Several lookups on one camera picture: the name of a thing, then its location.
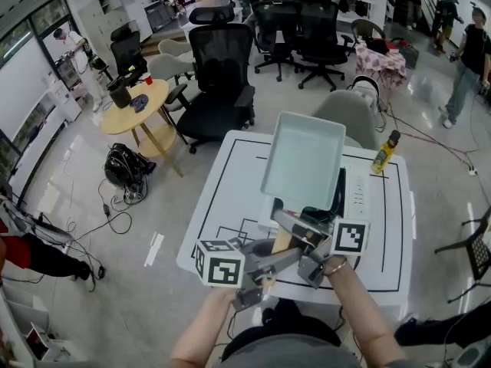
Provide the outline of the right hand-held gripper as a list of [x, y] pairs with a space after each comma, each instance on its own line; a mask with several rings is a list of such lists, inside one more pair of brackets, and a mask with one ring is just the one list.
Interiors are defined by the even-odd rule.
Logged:
[[273, 250], [288, 250], [307, 244], [305, 253], [298, 262], [298, 275], [313, 288], [319, 288], [328, 260], [334, 257], [348, 259], [361, 257], [367, 245], [370, 231], [368, 220], [334, 220], [332, 212], [313, 207], [302, 210], [301, 219], [282, 209], [275, 210], [274, 220], [278, 232]]

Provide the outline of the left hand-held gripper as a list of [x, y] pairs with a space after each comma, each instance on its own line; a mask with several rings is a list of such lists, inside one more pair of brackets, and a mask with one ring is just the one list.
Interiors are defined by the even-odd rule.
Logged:
[[232, 288], [236, 299], [232, 305], [237, 312], [262, 301], [262, 287], [248, 273], [248, 260], [254, 261], [254, 278], [274, 278], [302, 256], [300, 248], [272, 254], [275, 241], [260, 239], [245, 245], [238, 238], [230, 240], [199, 240], [195, 246], [195, 269], [201, 282], [215, 288]]

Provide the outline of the person's left hand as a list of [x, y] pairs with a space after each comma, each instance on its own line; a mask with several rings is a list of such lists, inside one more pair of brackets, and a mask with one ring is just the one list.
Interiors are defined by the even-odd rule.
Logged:
[[224, 311], [227, 314], [235, 299], [236, 291], [233, 289], [213, 289], [206, 297], [205, 305], [210, 312]]

